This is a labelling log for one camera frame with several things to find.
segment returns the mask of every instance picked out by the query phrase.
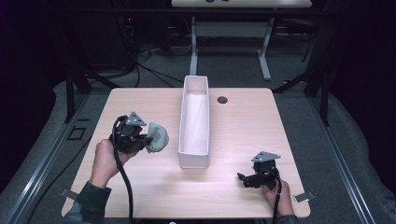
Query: white container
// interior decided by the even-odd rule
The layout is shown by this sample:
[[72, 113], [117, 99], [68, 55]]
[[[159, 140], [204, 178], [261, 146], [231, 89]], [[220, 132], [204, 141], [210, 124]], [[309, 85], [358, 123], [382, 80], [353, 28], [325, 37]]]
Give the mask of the white container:
[[186, 76], [178, 141], [181, 168], [209, 167], [209, 114], [207, 77]]

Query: cable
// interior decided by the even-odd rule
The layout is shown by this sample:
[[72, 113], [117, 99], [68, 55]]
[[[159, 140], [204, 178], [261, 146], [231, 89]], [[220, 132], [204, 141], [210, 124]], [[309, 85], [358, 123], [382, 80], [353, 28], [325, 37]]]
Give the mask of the cable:
[[139, 85], [139, 82], [140, 82], [139, 66], [136, 67], [136, 71], [137, 71], [137, 81], [136, 81], [136, 84], [134, 85], [135, 88], [137, 88], [137, 85]]
[[150, 68], [147, 68], [147, 67], [143, 66], [141, 63], [137, 63], [136, 65], [137, 65], [137, 66], [140, 66], [140, 67], [142, 67], [142, 68], [144, 68], [144, 69], [146, 69], [146, 70], [148, 70], [150, 73], [155, 73], [155, 74], [158, 74], [158, 75], [162, 75], [162, 76], [165, 76], [165, 77], [169, 77], [169, 78], [172, 78], [173, 80], [178, 81], [178, 82], [181, 82], [181, 83], [184, 82], [183, 80], [177, 79], [177, 78], [175, 78], [175, 77], [170, 77], [170, 76], [168, 76], [168, 75], [166, 75], [166, 74], [164, 74], [164, 73], [160, 73], [160, 72], [157, 72], [157, 71], [152, 70], [152, 69], [150, 69]]
[[122, 117], [117, 118], [117, 120], [114, 122], [113, 125], [113, 130], [112, 130], [112, 143], [114, 147], [114, 159], [116, 160], [117, 168], [119, 169], [122, 179], [125, 182], [126, 189], [128, 191], [128, 200], [129, 200], [129, 222], [134, 223], [134, 195], [132, 193], [132, 187], [131, 187], [131, 182], [128, 179], [128, 176], [125, 173], [125, 170], [123, 169], [122, 163], [120, 161], [119, 157], [119, 152], [117, 151], [117, 146], [119, 142], [122, 140], [122, 138], [119, 140], [119, 142], [116, 143], [116, 135], [115, 135], [115, 130], [117, 127], [117, 124], [120, 122], [120, 119]]
[[174, 88], [174, 86], [172, 84], [170, 84], [169, 82], [165, 81], [165, 79], [159, 77], [157, 74], [151, 72], [152, 75], [154, 75], [156, 78], [158, 78], [159, 80], [161, 80], [163, 83], [165, 83], [166, 85], [168, 85], [169, 87]]
[[276, 180], [277, 180], [277, 192], [276, 192], [276, 198], [275, 198], [275, 202], [274, 202], [274, 213], [273, 213], [273, 224], [276, 223], [276, 216], [277, 216], [277, 207], [279, 205], [279, 199], [280, 199], [280, 195], [282, 192], [282, 183], [280, 182], [280, 176], [275, 174], [274, 172], [267, 170], [267, 169], [263, 169], [261, 168], [261, 170], [268, 172], [269, 174], [273, 175]]
[[273, 224], [276, 223], [277, 206], [279, 204], [280, 193], [282, 192], [282, 183], [280, 182], [280, 178], [278, 175], [276, 176], [276, 179], [277, 179], [277, 194], [274, 203], [274, 213], [273, 213], [273, 222], [272, 222]]
[[148, 51], [145, 51], [145, 52], [141, 52], [137, 56], [143, 61], [148, 61], [151, 58], [151, 56], [152, 56], [152, 52], [151, 51], [152, 51], [152, 49], [148, 50]]
[[113, 74], [113, 75], [106, 75], [106, 76], [101, 76], [107, 79], [112, 79], [112, 78], [116, 78], [116, 77], [125, 77], [127, 75], [129, 75], [130, 73], [132, 73], [134, 71], [134, 66], [131, 66], [123, 71], [121, 71], [118, 74]]
[[52, 187], [52, 185], [55, 183], [56, 180], [58, 180], [58, 178], [64, 173], [64, 171], [70, 166], [70, 164], [76, 159], [76, 157], [79, 155], [79, 153], [82, 151], [82, 149], [85, 148], [85, 146], [88, 145], [88, 143], [91, 141], [91, 138], [88, 138], [87, 142], [84, 143], [84, 145], [78, 150], [78, 152], [76, 153], [76, 155], [73, 157], [73, 159], [67, 163], [67, 165], [62, 169], [62, 171], [49, 183], [49, 185], [47, 186], [47, 188], [44, 190], [44, 192], [41, 194], [40, 198], [38, 199], [38, 201], [35, 203], [35, 207], [33, 208], [32, 212], [29, 215], [29, 218], [27, 220], [27, 223], [29, 224], [32, 221], [33, 215], [35, 214], [35, 210], [37, 209], [38, 205], [40, 204], [41, 200], [44, 198], [44, 196], [47, 194], [47, 192], [50, 190], [50, 188]]
[[[174, 44], [176, 44], [177, 41], [180, 41], [180, 40], [183, 40], [183, 39], [182, 39], [182, 38], [178, 38], [178, 39], [173, 40], [172, 42], [174, 42]], [[176, 47], [176, 46], [171, 46], [170, 49], [171, 49], [175, 54], [182, 55], [182, 54], [185, 54], [185, 53], [189, 52], [190, 49], [191, 49], [191, 47], [192, 47], [192, 45], [191, 45], [191, 42], [189, 41], [189, 45], [188, 45], [188, 46], [177, 46], [177, 47]], [[181, 52], [179, 52], [179, 51], [176, 50], [176, 49], [184, 49], [184, 48], [187, 48], [187, 49], [184, 50], [184, 51], [181, 51]]]
[[[186, 19], [185, 19], [184, 17], [183, 17], [183, 21], [184, 21], [184, 23], [186, 24], [186, 27], [187, 27], [187, 29], [189, 30], [189, 33], [190, 33], [190, 35], [191, 35], [190, 26], [187, 24]], [[186, 49], [185, 51], [183, 51], [183, 52], [177, 52], [177, 51], [175, 50], [176, 47], [171, 47], [171, 50], [172, 50], [174, 53], [181, 55], [181, 54], [185, 54], [185, 53], [189, 52], [190, 49], [191, 49], [191, 47], [192, 47], [192, 43], [190, 42], [190, 45], [189, 45], [188, 47], [184, 47], [184, 48], [187, 48], [187, 49]]]

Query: gray carpet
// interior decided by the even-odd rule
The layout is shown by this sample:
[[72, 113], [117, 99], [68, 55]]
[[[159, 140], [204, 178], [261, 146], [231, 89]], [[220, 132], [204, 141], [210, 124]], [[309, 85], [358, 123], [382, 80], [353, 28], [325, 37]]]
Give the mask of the gray carpet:
[[[273, 79], [269, 82], [264, 81], [256, 56], [256, 49], [260, 47], [260, 44], [260, 40], [251, 38], [205, 40], [199, 48], [198, 75], [208, 76], [210, 87], [263, 87], [273, 89], [283, 84], [283, 80], [297, 77], [304, 71], [305, 64], [301, 63], [301, 59], [306, 47], [305, 43], [285, 38], [273, 38], [267, 53], [267, 61]], [[140, 62], [148, 68], [171, 77], [183, 79], [189, 73], [190, 54], [178, 55], [172, 52], [154, 50], [147, 61], [141, 60]], [[160, 81], [150, 72], [142, 68], [139, 71], [141, 78], [138, 88], [169, 87], [168, 84]], [[102, 74], [108, 75], [111, 72], [103, 72]], [[167, 77], [164, 77], [164, 79], [172, 86], [182, 87], [182, 83], [178, 81]], [[137, 72], [133, 71], [127, 77], [112, 79], [112, 81], [122, 87], [133, 87], [137, 81]], [[92, 86], [94, 91], [89, 95], [72, 123], [74, 131], [69, 131], [66, 134], [66, 138], [68, 137], [69, 140], [64, 140], [62, 150], [57, 155], [55, 163], [53, 163], [22, 223], [26, 223], [33, 205], [42, 195], [44, 189], [77, 155], [78, 150], [92, 135], [109, 94], [108, 88], [95, 80], [92, 80]], [[300, 222], [361, 223], [354, 204], [350, 200], [347, 188], [334, 165], [330, 144], [321, 129], [319, 120], [315, 117], [317, 112], [310, 105], [310, 99], [306, 99], [302, 94], [303, 87], [304, 84], [299, 84], [285, 93], [275, 95], [304, 188], [305, 190], [312, 190], [317, 195], [317, 198], [310, 202], [311, 215], [302, 218]], [[6, 223], [23, 189], [34, 174], [35, 168], [48, 150], [51, 149], [58, 133], [64, 128], [63, 121], [66, 116], [64, 83], [57, 86], [55, 91], [57, 93], [57, 103], [48, 124], [37, 139], [25, 163], [0, 196], [0, 223]], [[376, 223], [396, 223], [394, 210], [393, 214], [389, 212], [394, 209], [394, 201], [387, 200], [391, 196], [380, 183], [375, 170], [368, 162], [368, 148], [359, 127], [337, 99], [331, 97], [329, 106], [330, 129], [361, 190], [363, 198], [367, 202], [373, 219]], [[70, 188], [72, 185], [84, 150], [85, 148], [45, 194], [35, 210], [31, 223], [61, 222], [64, 198], [59, 195], [59, 192], [63, 188]], [[106, 223], [127, 223], [127, 220], [125, 218], [107, 218]]]

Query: black cable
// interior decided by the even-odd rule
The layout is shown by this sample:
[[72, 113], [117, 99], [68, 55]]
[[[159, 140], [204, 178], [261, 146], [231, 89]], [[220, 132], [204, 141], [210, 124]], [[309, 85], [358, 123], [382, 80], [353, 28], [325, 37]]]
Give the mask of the black cable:
[[151, 53], [151, 50], [149, 50], [149, 51], [145, 51], [145, 52], [139, 53], [137, 56], [143, 61], [148, 61], [151, 58], [152, 53]]
[[262, 169], [261, 170], [268, 172], [269, 174], [273, 175], [276, 180], [277, 180], [277, 192], [276, 192], [276, 198], [275, 198], [275, 202], [274, 202], [274, 213], [273, 213], [273, 224], [276, 223], [276, 217], [277, 217], [277, 207], [279, 205], [279, 199], [280, 199], [280, 195], [282, 192], [282, 183], [280, 182], [280, 177], [277, 174], [274, 174], [274, 172], [267, 170], [267, 169]]
[[112, 78], [117, 78], [117, 77], [125, 77], [128, 74], [132, 73], [133, 71], [134, 71], [134, 66], [131, 66], [129, 68], [122, 70], [118, 74], [106, 75], [106, 76], [102, 76], [102, 77], [107, 78], [107, 79], [112, 79]]
[[122, 140], [122, 138], [119, 140], [119, 142], [116, 143], [116, 137], [115, 137], [115, 130], [117, 127], [117, 124], [120, 122], [120, 119], [122, 117], [117, 118], [116, 122], [114, 122], [113, 125], [113, 130], [112, 130], [112, 143], [114, 147], [114, 159], [116, 160], [117, 168], [120, 171], [120, 174], [122, 176], [122, 179], [125, 182], [126, 189], [128, 191], [128, 200], [129, 200], [129, 221], [130, 223], [134, 223], [134, 195], [132, 193], [132, 187], [131, 187], [131, 182], [128, 179], [128, 176], [125, 173], [125, 170], [123, 169], [122, 163], [120, 161], [119, 153], [117, 151], [117, 146], [119, 142]]
[[156, 78], [158, 78], [159, 80], [161, 80], [163, 83], [167, 84], [169, 87], [174, 88], [174, 86], [172, 84], [170, 84], [169, 82], [167, 82], [165, 79], [159, 77], [157, 74], [150, 72], [152, 75], [154, 75]]
[[78, 150], [78, 152], [76, 153], [76, 155], [73, 157], [73, 159], [67, 163], [67, 165], [62, 169], [62, 171], [50, 182], [50, 184], [47, 186], [47, 188], [44, 190], [44, 192], [41, 194], [40, 198], [38, 199], [38, 201], [35, 203], [35, 207], [33, 208], [32, 212], [29, 215], [29, 218], [27, 220], [27, 223], [30, 223], [32, 221], [32, 217], [35, 214], [35, 210], [37, 209], [38, 205], [40, 204], [41, 200], [44, 198], [44, 196], [47, 194], [47, 192], [50, 190], [50, 187], [52, 187], [52, 185], [55, 183], [55, 181], [58, 180], [58, 178], [64, 173], [64, 171], [70, 166], [70, 164], [76, 159], [76, 157], [79, 155], [79, 153], [82, 151], [82, 149], [85, 148], [85, 146], [88, 145], [88, 143], [91, 141], [91, 138], [88, 138], [87, 142], [84, 143], [84, 145]]
[[137, 71], [137, 81], [136, 81], [136, 84], [134, 85], [135, 88], [137, 88], [137, 86], [139, 85], [139, 82], [140, 82], [139, 66], [136, 67], [136, 71]]
[[177, 79], [177, 78], [175, 78], [175, 77], [170, 77], [170, 76], [168, 76], [168, 75], [166, 75], [166, 74], [164, 74], [164, 73], [160, 73], [160, 72], [155, 71], [155, 70], [153, 70], [153, 69], [151, 69], [151, 68], [147, 68], [147, 67], [145, 67], [144, 65], [142, 65], [141, 63], [137, 63], [136, 65], [137, 65], [137, 66], [140, 66], [140, 67], [142, 67], [142, 68], [144, 68], [144, 69], [146, 69], [146, 70], [148, 70], [148, 71], [149, 71], [150, 73], [152, 73], [152, 74], [155, 73], [155, 74], [158, 74], [158, 75], [162, 75], [162, 76], [164, 76], [164, 77], [172, 78], [173, 80], [178, 81], [178, 82], [181, 82], [181, 83], [184, 82], [183, 80]]
[[277, 194], [274, 203], [274, 213], [273, 213], [273, 222], [272, 222], [273, 224], [276, 223], [277, 206], [279, 204], [280, 193], [282, 192], [282, 183], [280, 182], [280, 178], [278, 175], [276, 176], [276, 179], [277, 179]]

